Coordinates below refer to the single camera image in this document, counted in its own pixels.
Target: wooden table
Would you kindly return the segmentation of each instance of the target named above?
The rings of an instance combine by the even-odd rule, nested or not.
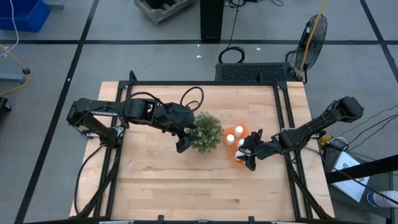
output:
[[[117,82],[104,82],[99,100],[114,101]],[[148,91],[163,102],[179,102],[190,86],[138,85],[135,91]],[[280,131],[271,86],[201,86],[205,100],[199,111],[219,117],[225,128],[244,123],[251,131],[264,129],[263,141]],[[288,83],[290,103],[296,126],[311,116],[302,83]],[[280,95],[284,107],[283,95]],[[200,99],[193,91],[185,101]],[[98,118],[105,125],[111,119]],[[177,137],[162,134],[148,126],[131,125],[125,133],[119,175],[111,218],[113,220],[294,220],[285,160],[274,155],[257,160],[254,172],[232,163],[220,143],[211,154],[188,149],[178,154]],[[99,145],[88,141],[85,158]],[[314,140],[309,147],[316,148]],[[103,149],[93,157],[81,174],[78,207],[82,209],[98,188],[103,166]],[[334,215],[322,161],[314,152],[303,150],[302,160],[309,191],[329,215]],[[301,192],[298,190],[301,216],[305,217]],[[104,214],[106,200],[101,206]]]

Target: green plant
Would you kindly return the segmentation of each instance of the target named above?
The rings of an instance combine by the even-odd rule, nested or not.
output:
[[[199,138],[191,142],[191,147],[200,153],[211,152],[217,148],[223,136],[223,126],[220,119],[211,115],[209,112],[200,112],[195,116],[196,129],[191,129],[193,136]]]

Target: orange tray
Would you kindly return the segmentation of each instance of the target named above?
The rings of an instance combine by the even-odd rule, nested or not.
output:
[[[227,137],[227,135],[229,135],[229,134],[232,134],[232,135],[233,135],[234,132],[235,132],[235,128],[236,128],[237,126],[242,126],[242,127],[243,127],[243,133],[242,133],[238,138],[235,137],[234,143],[233,143],[232,145],[229,146],[229,145],[227,144],[227,142],[226,142],[226,137]],[[249,135],[250,135],[250,132],[249,132],[248,128],[246,127],[246,125],[244,125],[244,124],[237,124],[237,125],[235,125],[235,126],[232,126],[232,127],[227,128],[227,129],[224,129],[223,142],[224,142],[224,145],[225,145],[225,147],[227,148],[227,150],[228,150],[228,152],[229,152],[229,155],[231,156],[231,160],[232,160],[236,165],[244,166],[245,161],[242,161],[242,160],[237,161],[237,160],[235,159],[235,153],[236,153],[236,151],[238,150],[238,143],[239,143],[239,140],[244,139],[244,138],[248,137]]]

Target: gray floor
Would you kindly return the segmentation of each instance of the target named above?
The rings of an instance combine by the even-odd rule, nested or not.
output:
[[[65,9],[53,10],[37,34],[20,33],[22,40],[79,40],[93,0],[63,0]],[[304,24],[318,12],[321,0],[284,0],[283,7],[270,0],[247,3],[241,8],[234,39],[298,40]],[[366,1],[386,40],[398,40],[395,0]],[[359,0],[328,1],[323,13],[328,18],[327,40],[377,40]],[[224,10],[223,39],[229,39],[234,9]],[[133,0],[99,0],[88,40],[189,40],[200,38],[198,4],[160,24],[153,24],[134,5]],[[0,30],[1,40],[15,34]],[[281,62],[294,45],[240,45],[245,62]],[[30,67],[29,84],[7,96],[13,107],[0,125],[0,223],[15,220],[21,200],[43,144],[59,94],[65,82],[77,45],[18,45],[14,53]],[[214,80],[218,54],[225,45],[84,45],[66,102],[50,145],[43,171],[27,212],[25,222],[67,218],[72,204],[76,173],[86,141],[65,121],[73,100],[97,98],[103,81],[125,80],[134,70],[139,80]],[[398,58],[398,46],[388,46]],[[239,55],[228,53],[225,62]],[[20,72],[10,58],[0,58],[0,71]],[[334,99],[355,96],[365,106],[363,120],[397,104],[398,84],[380,45],[325,45],[305,86],[313,116]],[[0,83],[0,92],[15,87]],[[387,115],[397,113],[390,111]],[[375,118],[373,123],[381,120]],[[328,131],[337,135],[349,129],[337,124]],[[352,139],[361,130],[347,133]],[[380,159],[396,154],[392,121],[355,151]],[[333,202],[342,220],[382,223],[374,215]]]

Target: fan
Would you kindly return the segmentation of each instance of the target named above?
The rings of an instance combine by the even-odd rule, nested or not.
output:
[[[317,61],[319,53],[321,52],[323,41],[325,40],[326,36],[326,30],[328,27],[328,21],[324,15],[319,14],[318,22],[317,17],[318,15],[315,15],[311,17],[311,19],[307,22],[300,42],[298,43],[298,47],[293,51],[287,52],[285,57],[285,62],[288,62],[290,55],[290,62],[294,63],[294,66],[289,68],[289,72],[295,77],[297,81],[303,81],[301,72],[304,72],[304,83],[307,83],[308,81],[307,70],[309,70],[313,66],[315,61]]]

